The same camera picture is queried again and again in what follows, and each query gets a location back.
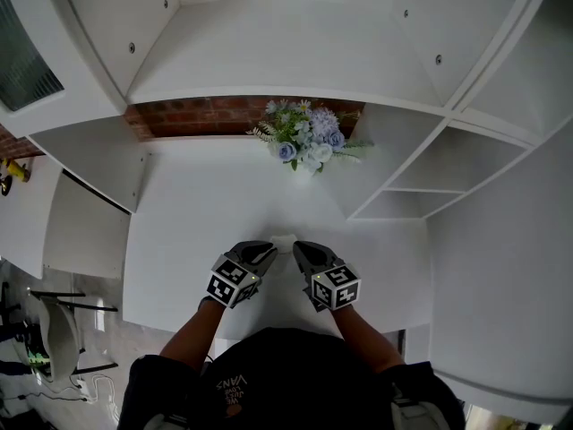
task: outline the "glove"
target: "glove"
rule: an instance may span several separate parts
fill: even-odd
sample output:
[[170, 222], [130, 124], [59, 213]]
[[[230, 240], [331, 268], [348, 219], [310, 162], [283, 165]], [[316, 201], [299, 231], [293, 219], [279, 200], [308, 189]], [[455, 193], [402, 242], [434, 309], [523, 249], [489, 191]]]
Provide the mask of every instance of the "glove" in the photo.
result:
[[239, 242], [211, 268], [207, 293], [222, 305], [235, 307], [259, 291], [261, 278], [276, 256], [277, 248], [271, 242]]
[[307, 284], [303, 291], [316, 312], [336, 311], [358, 300], [358, 274], [328, 247], [299, 240], [293, 245], [293, 254]]

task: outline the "black t-shirt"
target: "black t-shirt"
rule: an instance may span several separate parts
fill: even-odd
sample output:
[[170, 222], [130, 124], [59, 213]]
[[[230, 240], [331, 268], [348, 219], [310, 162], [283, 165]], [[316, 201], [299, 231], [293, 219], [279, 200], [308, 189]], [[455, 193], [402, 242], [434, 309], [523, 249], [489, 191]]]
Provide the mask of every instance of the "black t-shirt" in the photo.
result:
[[373, 374], [339, 338], [268, 328], [235, 344], [201, 376], [164, 357], [136, 360], [118, 429], [162, 428], [162, 421], [183, 428], [393, 428], [394, 385], [410, 400], [435, 404], [449, 428], [464, 427], [456, 397], [429, 363]]

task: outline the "yellow object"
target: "yellow object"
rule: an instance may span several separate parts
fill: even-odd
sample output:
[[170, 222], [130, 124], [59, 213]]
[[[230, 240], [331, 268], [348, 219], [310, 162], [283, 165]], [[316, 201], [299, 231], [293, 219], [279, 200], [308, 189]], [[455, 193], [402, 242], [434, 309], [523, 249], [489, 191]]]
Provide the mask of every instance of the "yellow object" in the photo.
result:
[[13, 159], [3, 159], [2, 163], [8, 168], [8, 174], [11, 176], [20, 178], [24, 183], [30, 180], [30, 171], [20, 166], [20, 164]]

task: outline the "flower arrangement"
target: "flower arrangement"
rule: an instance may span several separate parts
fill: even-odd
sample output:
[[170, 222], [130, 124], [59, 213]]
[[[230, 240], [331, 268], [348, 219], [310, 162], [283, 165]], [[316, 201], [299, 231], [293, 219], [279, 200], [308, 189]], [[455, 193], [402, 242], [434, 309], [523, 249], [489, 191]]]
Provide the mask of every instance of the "flower arrangement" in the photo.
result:
[[351, 150], [372, 146], [371, 142], [347, 141], [338, 129], [339, 118], [358, 118], [360, 112], [335, 115], [324, 107], [312, 109], [309, 100], [298, 103], [271, 100], [266, 108], [267, 120], [247, 132], [269, 145], [270, 154], [293, 170], [301, 165], [311, 173], [322, 172], [331, 158], [360, 162]]

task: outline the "red brick wall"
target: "red brick wall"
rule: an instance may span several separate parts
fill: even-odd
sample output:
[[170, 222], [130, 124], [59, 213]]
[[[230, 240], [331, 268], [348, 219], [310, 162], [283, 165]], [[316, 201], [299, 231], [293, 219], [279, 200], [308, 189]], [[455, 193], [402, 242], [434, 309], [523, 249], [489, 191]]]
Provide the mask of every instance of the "red brick wall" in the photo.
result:
[[0, 159], [27, 158], [42, 153], [26, 137], [16, 139], [2, 125], [0, 125]]
[[[212, 98], [162, 100], [130, 106], [125, 119], [142, 140], [190, 135], [236, 135], [251, 129], [264, 117], [269, 100], [298, 101], [308, 99], [314, 107], [324, 106], [334, 112], [362, 111], [363, 102], [335, 99], [274, 96], [224, 96]], [[350, 136], [356, 120], [345, 118], [340, 124]]]

